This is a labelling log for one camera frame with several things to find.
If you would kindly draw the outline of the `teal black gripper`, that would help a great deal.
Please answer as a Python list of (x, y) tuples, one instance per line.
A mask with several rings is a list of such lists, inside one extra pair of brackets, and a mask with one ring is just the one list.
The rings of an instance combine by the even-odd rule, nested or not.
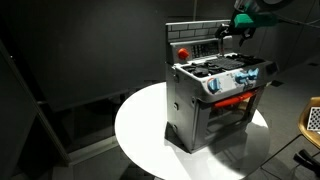
[[(269, 12), (246, 12), (235, 10), (232, 15), (231, 31), (234, 34), (241, 34), (239, 46), (251, 39), (256, 31), (256, 28), (270, 27), (278, 23), (278, 18)], [(221, 48), (226, 47), (227, 41), (230, 39), (229, 25), (222, 23), (217, 31), (215, 37), (219, 40)]]

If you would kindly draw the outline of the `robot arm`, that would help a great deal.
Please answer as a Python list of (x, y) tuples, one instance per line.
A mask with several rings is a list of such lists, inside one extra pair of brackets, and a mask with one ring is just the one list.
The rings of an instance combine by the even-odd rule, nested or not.
[(234, 12), (228, 24), (221, 24), (215, 37), (222, 40), (226, 36), (240, 35), (239, 46), (254, 36), (257, 28), (275, 26), (278, 23), (303, 25), (318, 28), (318, 20), (301, 22), (276, 14), (276, 11), (290, 5), (294, 0), (236, 0)]

